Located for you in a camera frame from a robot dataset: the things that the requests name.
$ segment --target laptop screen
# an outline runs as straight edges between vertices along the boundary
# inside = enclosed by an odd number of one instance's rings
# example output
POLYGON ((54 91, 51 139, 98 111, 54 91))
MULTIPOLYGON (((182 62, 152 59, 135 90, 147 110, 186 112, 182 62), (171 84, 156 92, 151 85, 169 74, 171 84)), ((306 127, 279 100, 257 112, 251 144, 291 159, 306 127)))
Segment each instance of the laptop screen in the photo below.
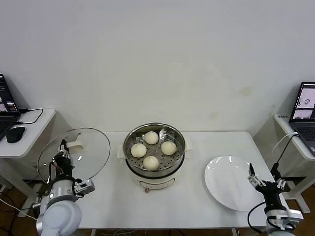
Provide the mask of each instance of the laptop screen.
POLYGON ((315 121, 315 83, 302 82, 291 120, 315 121))
POLYGON ((9 113, 18 114, 18 110, 14 104, 9 88, 6 85, 4 76, 0 74, 0 115, 9 113))

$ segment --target white plate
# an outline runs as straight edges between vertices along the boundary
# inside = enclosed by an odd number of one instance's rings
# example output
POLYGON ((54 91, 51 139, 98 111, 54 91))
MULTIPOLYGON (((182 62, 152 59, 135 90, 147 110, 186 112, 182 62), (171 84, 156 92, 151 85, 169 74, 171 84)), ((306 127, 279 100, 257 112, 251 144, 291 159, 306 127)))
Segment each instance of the white plate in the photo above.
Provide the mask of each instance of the white plate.
POLYGON ((240 157, 219 156, 206 166, 206 185, 214 198, 224 206, 250 211, 262 202, 262 195, 248 181, 248 170, 249 163, 240 157))

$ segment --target black mouse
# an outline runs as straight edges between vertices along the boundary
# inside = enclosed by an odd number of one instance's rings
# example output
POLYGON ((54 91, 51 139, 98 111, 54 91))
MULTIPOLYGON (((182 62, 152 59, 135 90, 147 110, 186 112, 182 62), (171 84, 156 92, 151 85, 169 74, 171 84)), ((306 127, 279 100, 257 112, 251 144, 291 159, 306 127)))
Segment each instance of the black mouse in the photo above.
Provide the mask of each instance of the black mouse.
POLYGON ((10 129, 6 133, 6 140, 8 141, 8 143, 11 143, 11 144, 16 143, 22 138, 24 131, 25 131, 25 127, 16 127, 16 128, 10 129))

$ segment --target wooden floor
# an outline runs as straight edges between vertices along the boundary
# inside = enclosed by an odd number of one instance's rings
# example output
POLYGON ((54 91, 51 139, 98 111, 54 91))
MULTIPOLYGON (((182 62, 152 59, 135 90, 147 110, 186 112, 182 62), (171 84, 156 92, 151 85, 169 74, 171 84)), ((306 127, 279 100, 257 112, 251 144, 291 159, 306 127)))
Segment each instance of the wooden floor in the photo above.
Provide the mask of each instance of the wooden floor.
MULTIPOLYGON (((17 189, 6 191, 6 194, 12 198, 17 207, 21 207, 26 197, 17 189)), ((293 232, 296 236, 314 236, 315 235, 315 187, 311 186, 307 189, 302 196, 306 203, 311 209, 311 213, 304 214, 304 221, 302 221, 297 229, 293 232)), ((6 202, 10 203, 8 198, 1 197, 6 202)), ((291 209, 299 209, 295 201, 287 201, 291 209)), ((9 206, 0 203, 0 210, 10 211, 12 210, 9 206)), ((0 228, 9 230, 12 219, 14 217, 13 212, 0 212, 0 228)), ((89 236, 91 230, 81 230, 78 235, 89 236)), ((133 236, 143 236, 144 230, 137 230, 132 233, 133 236)), ((241 236, 253 236, 255 233, 251 229, 239 229, 241 236)), ((96 235, 110 236, 113 234, 113 230, 97 230, 96 235)), ((0 229, 0 236, 7 236, 8 233, 0 229)), ((13 236, 36 236, 36 225, 35 221, 30 218, 19 218, 16 217, 12 227, 13 236)), ((232 232, 230 229, 217 229, 217 230, 147 230, 146 236, 231 236, 232 232)))

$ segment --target laptop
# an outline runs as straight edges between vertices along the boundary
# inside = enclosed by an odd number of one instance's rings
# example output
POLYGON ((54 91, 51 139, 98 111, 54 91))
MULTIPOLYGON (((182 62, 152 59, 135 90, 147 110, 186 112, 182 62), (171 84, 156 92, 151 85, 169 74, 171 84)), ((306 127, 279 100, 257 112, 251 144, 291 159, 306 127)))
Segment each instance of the laptop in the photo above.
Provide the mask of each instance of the laptop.
POLYGON ((4 76, 0 74, 0 140, 20 117, 4 76))
POLYGON ((289 124, 315 155, 315 82, 301 83, 289 124))

